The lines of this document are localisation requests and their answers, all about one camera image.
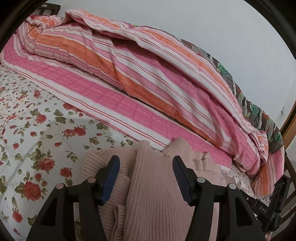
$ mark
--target pink sweater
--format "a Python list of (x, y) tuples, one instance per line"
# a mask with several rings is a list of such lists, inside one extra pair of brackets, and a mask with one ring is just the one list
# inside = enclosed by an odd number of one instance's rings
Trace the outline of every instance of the pink sweater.
[[(144, 140), (137, 152), (133, 148), (89, 152), (82, 177), (94, 176), (112, 155), (119, 156), (120, 171), (110, 200), (99, 207), (108, 240), (185, 240), (194, 207), (183, 200), (174, 176), (172, 159), (176, 155), (197, 176), (212, 184), (226, 185), (221, 168), (209, 153), (194, 152), (181, 138), (163, 152), (155, 152)], [(216, 240), (218, 211), (215, 204), (211, 241)]]

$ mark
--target folded sweater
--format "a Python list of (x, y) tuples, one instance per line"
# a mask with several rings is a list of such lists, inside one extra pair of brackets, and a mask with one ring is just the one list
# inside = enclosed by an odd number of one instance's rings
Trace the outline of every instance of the folded sweater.
[[(101, 166), (98, 163), (106, 166), (114, 154), (123, 162), (120, 163), (119, 174), (131, 177), (128, 182), (117, 178), (109, 205), (106, 206), (106, 203), (100, 207), (107, 239), (185, 240), (194, 207), (189, 207), (182, 198), (173, 173), (172, 159), (179, 155), (186, 167), (195, 170), (197, 176), (206, 178), (212, 184), (226, 185), (220, 166), (212, 161), (209, 153), (194, 152), (181, 138), (177, 138), (162, 153), (155, 152), (148, 141), (140, 141), (135, 159), (135, 155), (118, 152), (130, 152), (127, 149), (131, 148), (91, 152), (83, 165), (83, 178), (94, 176)], [(218, 204), (215, 204), (210, 236), (213, 241), (217, 233), (218, 210)]]

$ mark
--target silver screw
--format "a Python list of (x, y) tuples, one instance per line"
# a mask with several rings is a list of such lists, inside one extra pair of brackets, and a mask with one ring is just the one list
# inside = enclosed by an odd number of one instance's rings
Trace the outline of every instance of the silver screw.
[(204, 179), (203, 177), (198, 177), (198, 178), (197, 178), (197, 181), (198, 181), (199, 183), (204, 183), (204, 182), (205, 182), (205, 179)]
[(235, 190), (237, 188), (237, 186), (235, 184), (233, 184), (233, 183), (230, 183), (229, 188), (232, 189), (232, 190)]
[(64, 187), (64, 184), (63, 183), (59, 183), (56, 185), (56, 188), (57, 189), (62, 189)]
[(87, 181), (89, 183), (94, 183), (96, 181), (96, 178), (95, 177), (90, 177), (89, 179), (87, 179)]

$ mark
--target white wall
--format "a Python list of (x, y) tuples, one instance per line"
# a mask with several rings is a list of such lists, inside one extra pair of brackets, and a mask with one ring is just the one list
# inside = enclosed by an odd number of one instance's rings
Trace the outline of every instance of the white wall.
[(296, 61), (276, 30), (243, 0), (49, 0), (114, 20), (163, 29), (203, 48), (280, 127), (295, 100)]

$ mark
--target pink striped blanket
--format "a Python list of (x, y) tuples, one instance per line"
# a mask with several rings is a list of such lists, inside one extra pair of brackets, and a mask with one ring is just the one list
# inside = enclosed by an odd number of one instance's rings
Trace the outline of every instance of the pink striped blanket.
[(1, 62), (155, 149), (178, 136), (195, 150), (215, 148), (202, 136), (222, 150), (213, 159), (225, 171), (231, 166), (228, 153), (255, 178), (256, 195), (272, 192), (283, 173), (283, 150), (268, 156), (266, 133), (243, 117), (211, 63), (161, 30), (80, 10), (67, 11), (63, 20), (28, 18), (5, 46)]

